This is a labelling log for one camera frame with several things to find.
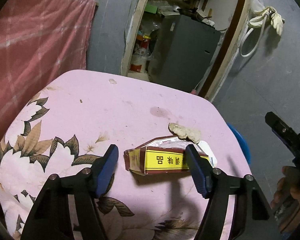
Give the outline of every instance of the pink table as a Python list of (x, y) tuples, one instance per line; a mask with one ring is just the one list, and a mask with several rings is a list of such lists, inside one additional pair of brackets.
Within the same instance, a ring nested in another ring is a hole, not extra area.
[[(8, 141), (14, 148), (0, 151), (0, 201), (9, 232), (22, 232), (32, 199), (51, 173), (73, 175), (90, 166), (91, 155), (102, 156), (116, 144), (114, 182), (98, 203), (109, 239), (193, 239), (207, 200), (189, 174), (143, 177), (125, 170), (124, 150), (171, 135), (169, 122), (200, 129), (228, 175), (250, 173), (236, 138), (205, 99), (107, 73), (73, 70), (58, 77), (25, 106), (1, 142), (0, 149)], [(233, 203), (231, 197), (224, 239)]]

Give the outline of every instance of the gray wall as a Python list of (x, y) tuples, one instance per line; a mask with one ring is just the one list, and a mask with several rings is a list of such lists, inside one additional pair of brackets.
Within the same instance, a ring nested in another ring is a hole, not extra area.
[(120, 74), (126, 33), (138, 0), (96, 0), (99, 8), (94, 17), (87, 69)]
[[(281, 167), (292, 165), (293, 155), (264, 116), (273, 111), (300, 132), (300, 8), (294, 0), (265, 0), (264, 5), (274, 6), (286, 19), (281, 39), (269, 26), (251, 58), (237, 57), (213, 104), (247, 140), (252, 174), (270, 201)], [(250, 39), (250, 47), (256, 39)]]

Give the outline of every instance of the screw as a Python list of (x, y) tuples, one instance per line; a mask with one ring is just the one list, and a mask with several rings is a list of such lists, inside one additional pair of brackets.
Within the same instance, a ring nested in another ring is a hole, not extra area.
[(51, 174), (51, 175), (49, 176), (49, 179), (54, 180), (54, 179), (56, 179), (57, 177), (58, 177), (58, 174)]
[(221, 170), (219, 169), (219, 168), (214, 168), (213, 170), (212, 170), (212, 172), (214, 173), (214, 174), (216, 174), (216, 175), (219, 175), (219, 174), (221, 174)]
[(91, 169), (90, 168), (84, 168), (81, 172), (83, 174), (89, 174), (91, 172)]
[(248, 175), (246, 175), (246, 179), (247, 179), (248, 181), (253, 181), (253, 180), (254, 180), (254, 177), (253, 177), (252, 175), (248, 174)]

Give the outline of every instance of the white sticker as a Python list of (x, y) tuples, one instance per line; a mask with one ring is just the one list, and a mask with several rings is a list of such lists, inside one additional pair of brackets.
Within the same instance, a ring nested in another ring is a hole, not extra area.
[(171, 31), (171, 32), (173, 31), (175, 25), (176, 25), (176, 23), (171, 24), (171, 28), (170, 28), (170, 31)]

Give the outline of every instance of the white cable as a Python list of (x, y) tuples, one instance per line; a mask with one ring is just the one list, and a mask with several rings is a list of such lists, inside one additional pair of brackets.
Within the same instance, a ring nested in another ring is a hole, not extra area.
[(241, 41), (241, 44), (240, 44), (240, 47), (239, 47), (239, 52), (240, 52), (240, 55), (241, 55), (242, 57), (249, 57), (249, 56), (251, 56), (251, 55), (256, 51), (256, 49), (257, 49), (257, 47), (258, 47), (258, 45), (259, 45), (259, 42), (260, 42), (260, 40), (261, 40), (261, 36), (263, 35), (263, 29), (265, 28), (265, 23), (266, 23), (266, 21), (267, 21), (268, 16), (269, 16), (268, 14), (265, 14), (265, 17), (264, 17), (263, 22), (262, 22), (261, 32), (260, 32), (260, 36), (259, 36), (259, 39), (258, 39), (258, 41), (257, 41), (257, 44), (256, 44), (256, 45), (254, 46), (254, 48), (253, 48), (248, 54), (246, 54), (246, 55), (243, 55), (243, 54), (242, 54), (242, 46), (243, 46), (244, 42), (246, 41), (246, 39), (248, 38), (248, 36), (250, 35), (250, 33), (252, 33), (252, 31), (253, 31), (254, 29), (251, 28), (251, 29), (246, 33), (246, 35), (243, 37), (243, 39), (242, 39), (242, 41)]

